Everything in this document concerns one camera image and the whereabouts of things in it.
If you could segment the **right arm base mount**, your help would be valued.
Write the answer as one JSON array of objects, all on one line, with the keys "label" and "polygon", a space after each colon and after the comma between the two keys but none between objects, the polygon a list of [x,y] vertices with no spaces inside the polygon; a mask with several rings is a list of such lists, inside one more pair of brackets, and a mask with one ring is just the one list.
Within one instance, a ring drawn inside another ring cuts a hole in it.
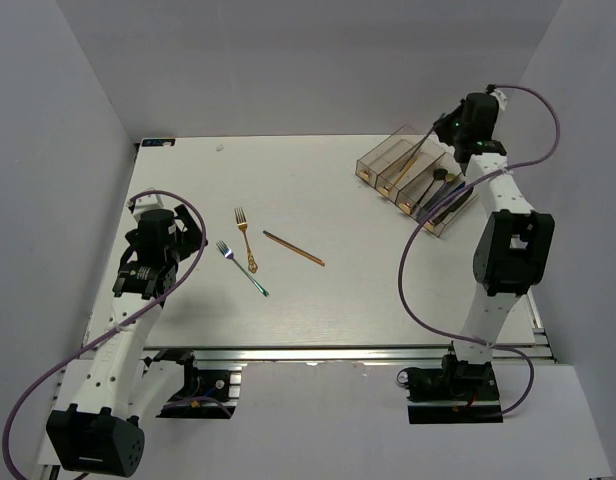
[{"label": "right arm base mount", "polygon": [[409,367],[396,376],[407,391],[411,425],[502,423],[500,394],[494,372],[484,380],[447,380],[441,368]]}]

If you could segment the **blue knife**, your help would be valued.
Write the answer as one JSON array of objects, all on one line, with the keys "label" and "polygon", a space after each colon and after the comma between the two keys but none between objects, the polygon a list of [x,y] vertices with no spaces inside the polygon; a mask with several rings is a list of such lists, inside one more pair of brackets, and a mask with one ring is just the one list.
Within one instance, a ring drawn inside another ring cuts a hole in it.
[{"label": "blue knife", "polygon": [[431,211],[442,200],[444,200],[450,194],[461,190],[464,186],[464,182],[445,183],[425,204],[426,210]]}]

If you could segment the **gold chopstick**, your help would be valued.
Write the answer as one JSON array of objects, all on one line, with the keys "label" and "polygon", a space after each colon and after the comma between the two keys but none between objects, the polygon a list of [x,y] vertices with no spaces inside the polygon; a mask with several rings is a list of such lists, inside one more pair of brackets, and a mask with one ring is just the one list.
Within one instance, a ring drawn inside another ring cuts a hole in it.
[{"label": "gold chopstick", "polygon": [[292,243],[290,243],[290,242],[280,238],[279,236],[277,236],[277,235],[275,235],[275,234],[273,234],[273,233],[271,233],[271,232],[269,232],[267,230],[263,230],[262,233],[263,233],[263,235],[265,235],[270,240],[272,240],[272,241],[278,243],[279,245],[282,245],[283,247],[293,251],[294,253],[296,253],[296,254],[298,254],[298,255],[300,255],[300,256],[302,256],[302,257],[304,257],[304,258],[306,258],[306,259],[308,259],[308,260],[310,260],[310,261],[312,261],[314,263],[316,263],[317,265],[320,265],[322,267],[326,266],[325,262],[321,258],[319,258],[319,257],[317,257],[317,256],[315,256],[315,255],[313,255],[313,254],[311,254],[309,252],[307,252],[306,250],[304,250],[304,249],[302,249],[302,248],[300,248],[300,247],[298,247],[298,246],[296,246],[296,245],[294,245],[294,244],[292,244]]},{"label": "gold chopstick", "polygon": [[390,184],[390,186],[388,187],[388,191],[392,190],[394,187],[396,187],[396,185],[399,183],[399,181],[408,173],[408,170],[414,165],[414,163],[417,161],[417,156],[418,154],[413,154],[411,156],[411,158],[403,165],[403,167],[401,168],[401,170],[399,171],[397,177],[394,179],[394,181]]}]

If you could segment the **black spoon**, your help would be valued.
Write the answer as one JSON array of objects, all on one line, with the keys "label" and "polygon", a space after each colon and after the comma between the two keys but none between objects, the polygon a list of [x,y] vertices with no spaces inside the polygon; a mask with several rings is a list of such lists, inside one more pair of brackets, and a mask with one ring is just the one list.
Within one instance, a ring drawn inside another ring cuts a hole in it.
[{"label": "black spoon", "polygon": [[427,186],[427,188],[424,190],[424,192],[422,193],[422,195],[416,202],[416,206],[418,210],[420,210],[423,207],[423,200],[428,196],[432,188],[439,183],[441,184],[445,183],[447,174],[448,174],[448,171],[445,168],[437,168],[433,171],[433,176],[432,176],[432,180],[430,184]]}]

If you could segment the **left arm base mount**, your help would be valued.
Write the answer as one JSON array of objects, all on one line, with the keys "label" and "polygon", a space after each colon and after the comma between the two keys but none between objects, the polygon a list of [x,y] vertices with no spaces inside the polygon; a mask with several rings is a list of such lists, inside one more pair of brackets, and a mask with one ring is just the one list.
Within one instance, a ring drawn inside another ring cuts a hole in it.
[{"label": "left arm base mount", "polygon": [[199,367],[193,350],[169,348],[142,359],[144,375],[153,363],[173,362],[183,368],[182,387],[161,409],[158,418],[229,419],[236,409],[230,394],[233,371]]}]

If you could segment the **black knife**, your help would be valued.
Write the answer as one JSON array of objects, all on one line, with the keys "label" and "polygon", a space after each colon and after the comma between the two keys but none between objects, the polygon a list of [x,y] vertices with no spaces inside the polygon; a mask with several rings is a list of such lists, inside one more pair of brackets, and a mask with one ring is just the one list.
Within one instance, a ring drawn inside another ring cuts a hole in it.
[{"label": "black knife", "polygon": [[444,211],[434,217],[430,223],[436,226],[442,223],[451,213],[457,211],[467,200],[472,196],[473,190],[466,191],[460,197],[458,197],[452,204],[450,204]]}]

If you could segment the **blue grey chopstick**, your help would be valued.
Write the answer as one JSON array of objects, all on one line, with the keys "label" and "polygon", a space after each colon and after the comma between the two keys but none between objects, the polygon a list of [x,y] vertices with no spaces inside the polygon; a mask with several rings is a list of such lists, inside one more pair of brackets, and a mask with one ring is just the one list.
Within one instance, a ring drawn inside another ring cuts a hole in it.
[{"label": "blue grey chopstick", "polygon": [[428,140],[428,138],[435,132],[435,130],[438,128],[439,124],[442,122],[442,119],[444,118],[445,114],[442,113],[440,115],[439,118],[437,118],[433,124],[431,125],[430,129],[428,130],[428,132],[424,135],[423,139],[420,140],[412,149],[412,152],[410,153],[409,157],[407,158],[406,162],[411,158],[411,156],[413,154],[419,154],[419,151],[421,150],[423,144]]}]

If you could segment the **iridescent pink spoon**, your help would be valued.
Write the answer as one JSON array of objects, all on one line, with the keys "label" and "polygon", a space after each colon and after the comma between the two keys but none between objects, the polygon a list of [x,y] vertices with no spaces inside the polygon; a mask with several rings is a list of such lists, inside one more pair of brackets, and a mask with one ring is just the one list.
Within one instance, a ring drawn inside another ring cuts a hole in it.
[{"label": "iridescent pink spoon", "polygon": [[420,208],[418,218],[422,219],[425,215],[427,215],[432,210],[432,207],[451,189],[451,187],[457,182],[457,180],[457,175],[447,174],[444,178],[442,186]]}]

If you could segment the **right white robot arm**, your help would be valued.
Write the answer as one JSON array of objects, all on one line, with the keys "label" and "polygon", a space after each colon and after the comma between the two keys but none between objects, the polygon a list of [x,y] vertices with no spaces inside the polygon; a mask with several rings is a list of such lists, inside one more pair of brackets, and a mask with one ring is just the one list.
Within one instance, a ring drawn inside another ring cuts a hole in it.
[{"label": "right white robot arm", "polygon": [[439,140],[454,148],[467,185],[488,215],[473,256],[474,298],[439,374],[441,390],[454,399],[489,375],[492,347],[510,310],[543,277],[555,228],[550,214],[537,212],[523,197],[504,146],[493,138],[500,107],[495,92],[470,93],[436,128]]}]

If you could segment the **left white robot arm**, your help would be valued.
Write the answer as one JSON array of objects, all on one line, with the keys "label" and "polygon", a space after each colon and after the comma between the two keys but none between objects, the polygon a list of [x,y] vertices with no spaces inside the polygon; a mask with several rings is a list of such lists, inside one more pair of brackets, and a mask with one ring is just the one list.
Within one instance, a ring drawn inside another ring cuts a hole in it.
[{"label": "left white robot arm", "polygon": [[173,396],[187,399],[199,374],[183,361],[159,354],[141,378],[142,353],[176,282],[180,261],[206,245],[188,209],[153,204],[134,215],[113,285],[109,339],[65,409],[55,409],[46,432],[61,466],[69,471],[128,478],[141,461],[144,424]]}]

